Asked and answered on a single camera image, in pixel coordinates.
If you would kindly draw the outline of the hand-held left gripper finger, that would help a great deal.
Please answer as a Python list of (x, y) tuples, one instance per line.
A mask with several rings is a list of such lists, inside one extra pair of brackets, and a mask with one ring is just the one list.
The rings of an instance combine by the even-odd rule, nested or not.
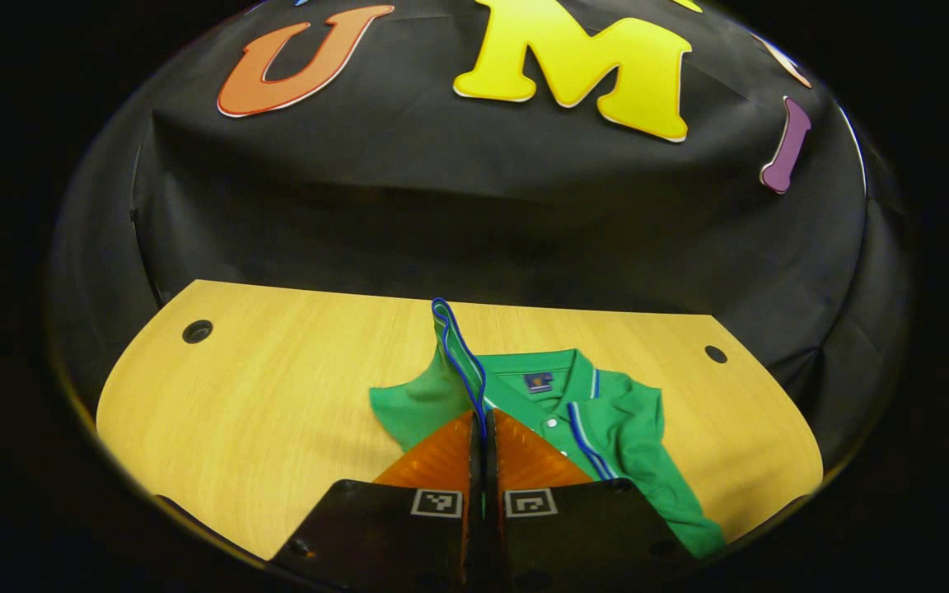
[(633, 481), (588, 480), (498, 410), (485, 431), (486, 592), (663, 592), (699, 567)]
[(335, 481), (271, 566), (332, 592), (462, 591), (479, 436), (475, 413), (461, 413), (373, 480)]

